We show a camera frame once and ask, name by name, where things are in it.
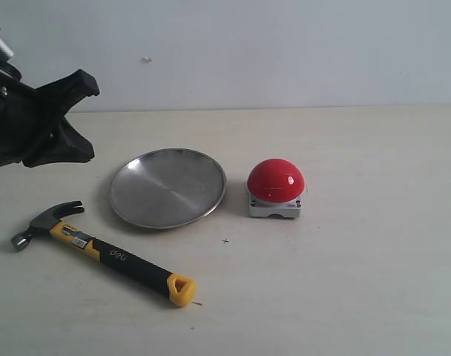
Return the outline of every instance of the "claw hammer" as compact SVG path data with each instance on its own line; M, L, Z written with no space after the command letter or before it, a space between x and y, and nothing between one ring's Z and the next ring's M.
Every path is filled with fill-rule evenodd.
M145 261L110 243L87 235L61 221L72 214L83 213L82 202L65 202L49 208L31 220L29 228L14 236L11 244L17 251L24 250L31 239L49 234L113 270L130 277L169 298L177 306L187 306L196 292L196 283L179 274Z

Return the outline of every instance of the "round metal dish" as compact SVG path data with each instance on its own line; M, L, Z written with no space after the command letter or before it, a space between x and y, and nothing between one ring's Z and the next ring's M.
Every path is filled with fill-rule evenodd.
M127 223L178 228L211 213L226 193L219 163L197 151L166 148L129 162L112 179L112 209Z

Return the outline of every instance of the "hammer handle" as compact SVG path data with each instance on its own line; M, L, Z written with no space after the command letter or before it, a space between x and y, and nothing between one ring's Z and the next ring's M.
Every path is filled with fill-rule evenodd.
M56 240L73 246L107 267L169 298L177 306L188 305L194 297L196 283L192 279L166 271L128 251L87 235L65 222L54 226L50 234Z

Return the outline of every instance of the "white table surface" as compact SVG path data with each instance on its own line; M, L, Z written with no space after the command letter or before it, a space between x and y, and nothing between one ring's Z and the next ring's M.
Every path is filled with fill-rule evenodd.
M68 119L90 163L0 168L0 355L451 355L451 105ZM130 228L108 183L168 147L215 158L225 200L177 230ZM247 217L244 183L271 157L306 178L300 219ZM203 305L171 308L49 239L12 251L69 200L87 210L66 222L193 277Z

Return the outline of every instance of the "red dome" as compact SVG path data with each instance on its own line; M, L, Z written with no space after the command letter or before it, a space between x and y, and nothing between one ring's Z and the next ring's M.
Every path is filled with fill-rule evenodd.
M305 190L300 170L284 159L267 159L250 172L248 190L264 202L289 202Z

